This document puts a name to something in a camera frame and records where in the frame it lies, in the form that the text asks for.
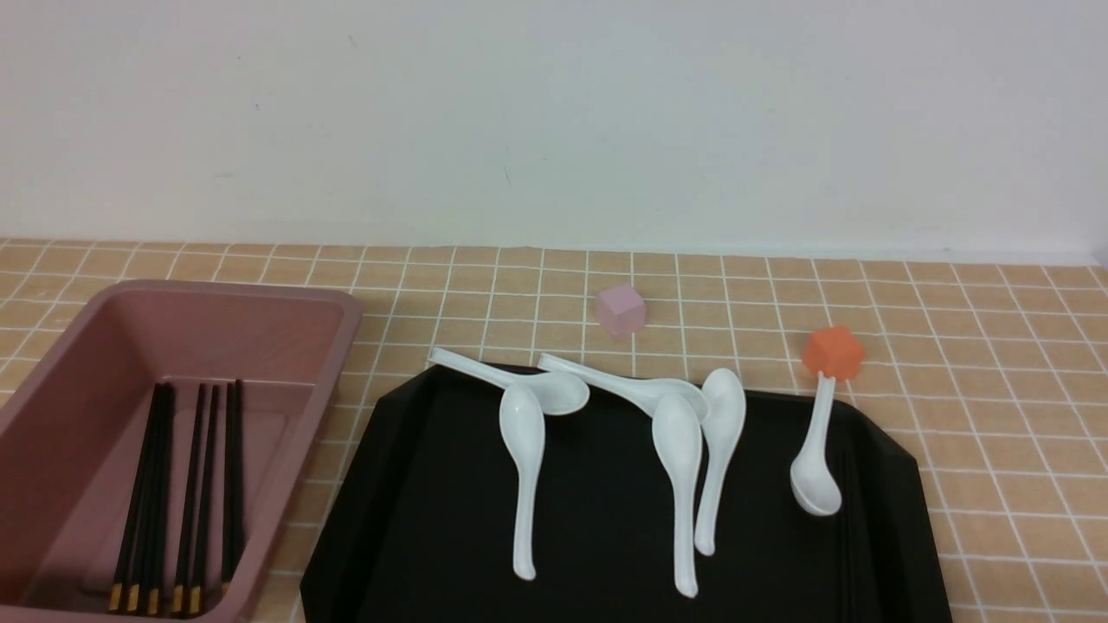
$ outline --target pink tray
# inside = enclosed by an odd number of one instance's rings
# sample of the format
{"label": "pink tray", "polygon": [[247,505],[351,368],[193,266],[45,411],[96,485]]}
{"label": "pink tray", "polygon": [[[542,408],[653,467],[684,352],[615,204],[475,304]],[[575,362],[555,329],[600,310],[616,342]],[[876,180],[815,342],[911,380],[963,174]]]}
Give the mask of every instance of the pink tray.
{"label": "pink tray", "polygon": [[177,388],[167,594],[197,384],[242,378],[246,545],[219,599],[219,452],[209,610],[197,621],[237,620],[265,572],[360,319],[357,299],[332,290],[136,280],[96,295],[0,410],[0,621],[119,621],[104,612],[157,381]]}

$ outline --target orange cube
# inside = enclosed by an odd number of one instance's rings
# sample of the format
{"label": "orange cube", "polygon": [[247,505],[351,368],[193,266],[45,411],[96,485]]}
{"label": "orange cube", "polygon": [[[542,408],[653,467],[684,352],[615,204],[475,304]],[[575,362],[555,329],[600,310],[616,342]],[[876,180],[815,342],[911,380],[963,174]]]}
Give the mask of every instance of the orange cube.
{"label": "orange cube", "polygon": [[847,327],[839,325],[812,334],[802,360],[812,376],[823,372],[835,380],[848,380],[862,369],[865,348]]}

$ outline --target white wall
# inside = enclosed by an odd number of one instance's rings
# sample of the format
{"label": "white wall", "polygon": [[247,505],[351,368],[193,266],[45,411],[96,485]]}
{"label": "white wall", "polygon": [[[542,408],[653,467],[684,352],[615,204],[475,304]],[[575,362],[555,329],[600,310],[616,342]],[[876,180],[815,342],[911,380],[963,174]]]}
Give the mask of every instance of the white wall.
{"label": "white wall", "polygon": [[1104,0],[8,0],[0,235],[1089,257]]}

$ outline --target tiled countertop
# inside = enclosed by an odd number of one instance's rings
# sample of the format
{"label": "tiled countertop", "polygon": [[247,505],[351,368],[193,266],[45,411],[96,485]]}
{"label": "tiled countertop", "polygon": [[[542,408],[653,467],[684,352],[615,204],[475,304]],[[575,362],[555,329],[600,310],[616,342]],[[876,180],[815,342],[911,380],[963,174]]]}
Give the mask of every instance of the tiled countertop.
{"label": "tiled countertop", "polygon": [[[365,305],[254,621],[300,621],[297,585],[375,401],[430,345],[527,364],[812,392],[809,331],[845,324],[842,388],[919,459],[955,621],[1108,621],[1108,272],[534,248],[0,243],[0,401],[81,305],[125,278],[312,285]],[[588,295],[634,280],[649,327],[608,338]]]}

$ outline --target tray rim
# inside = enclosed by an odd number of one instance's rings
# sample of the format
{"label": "tray rim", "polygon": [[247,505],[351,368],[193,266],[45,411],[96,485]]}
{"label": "tray rim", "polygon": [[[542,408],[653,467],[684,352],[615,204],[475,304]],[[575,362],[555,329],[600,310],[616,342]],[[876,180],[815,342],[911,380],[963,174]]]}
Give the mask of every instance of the tray rim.
{"label": "tray rim", "polygon": [[[164,292],[197,295],[232,295],[258,298],[285,298],[318,300],[337,305],[341,318],[319,369],[311,394],[304,408],[304,416],[291,432],[288,451],[277,463],[273,486],[259,500],[258,521],[250,531],[238,568],[232,578],[226,594],[208,612],[193,619],[202,623],[230,622],[242,615],[250,603],[254,591],[260,584],[266,560],[280,528],[285,510],[299,480],[300,470],[307,461],[308,452],[315,443],[316,431],[327,411],[331,392],[338,382],[353,344],[355,334],[361,323],[361,303],[353,296],[340,292],[308,287],[285,287],[254,284],[225,284],[216,282],[181,282],[160,279],[131,279],[119,282],[96,293],[81,308],[70,325],[47,354],[35,364],[34,369],[16,389],[11,398],[0,407],[0,435],[3,435],[23,407],[39,390],[54,365],[73,346],[78,336],[88,328],[92,318],[113,298],[131,292]],[[27,621],[28,623],[92,623],[94,621],[117,621],[117,615],[96,612],[71,612],[43,610],[22,605],[0,604],[0,620]]]}
{"label": "tray rim", "polygon": [[[542,371],[525,366],[492,365],[520,374]],[[362,609],[362,599],[356,593],[357,585],[361,579],[368,579],[372,565],[361,564],[361,568],[368,569],[362,569],[360,573],[351,573],[349,564],[336,569],[339,565],[335,564],[334,559],[341,558],[345,562],[366,560],[367,552],[361,551],[367,547],[365,543],[365,518],[371,513],[370,507],[379,497],[378,489],[367,488],[367,484],[382,480],[387,473],[393,472],[399,467],[397,463],[404,462],[404,457],[397,457],[393,443],[397,435],[401,432],[400,420],[407,417],[410,411],[417,410],[420,404],[430,400],[433,385],[442,376],[456,378],[462,375],[441,366],[432,366],[377,401],[351,460],[347,478],[338,491],[300,581],[301,603],[308,623],[353,623],[357,621]],[[431,386],[432,391],[423,391],[428,389],[428,386]],[[803,405],[812,405],[814,401],[812,396],[749,389],[746,390],[746,394],[748,397],[787,400]],[[868,467],[872,467],[875,462],[883,463],[882,469],[875,470],[879,476],[875,480],[880,481],[880,489],[882,489],[880,500],[873,500],[875,498],[873,494],[863,496],[863,499],[871,502],[866,504],[866,514],[878,515],[868,521],[871,537],[874,532],[874,525],[886,528],[886,532],[890,533],[884,535],[882,543],[871,544],[874,559],[879,554],[885,554],[893,550],[902,560],[907,558],[915,561],[915,564],[902,563],[899,568],[889,569],[888,565],[879,568],[876,560],[874,560],[874,568],[881,571],[881,573],[875,573],[875,576],[883,616],[890,621],[905,623],[951,622],[952,614],[923,494],[919,462],[853,405],[837,399],[832,406],[832,413],[838,413],[839,418],[845,417],[850,420],[850,426],[856,429],[852,431],[852,436],[870,438],[871,443],[866,448],[869,451],[856,455],[861,463],[868,463]],[[376,469],[368,473],[356,469],[358,467],[365,468],[371,463],[377,463]],[[403,487],[402,477],[393,480],[397,481],[392,487],[396,491],[387,492],[387,494],[399,494],[399,490]],[[920,507],[920,512],[903,512],[902,509],[913,505]],[[341,513],[336,513],[337,509],[347,515],[341,517]],[[387,530],[388,521],[383,523],[386,525],[382,529]],[[920,538],[924,532],[929,539]],[[346,555],[335,556],[335,552]],[[376,555],[377,553],[373,552],[372,560],[376,560]],[[912,575],[907,578],[910,569]]]}

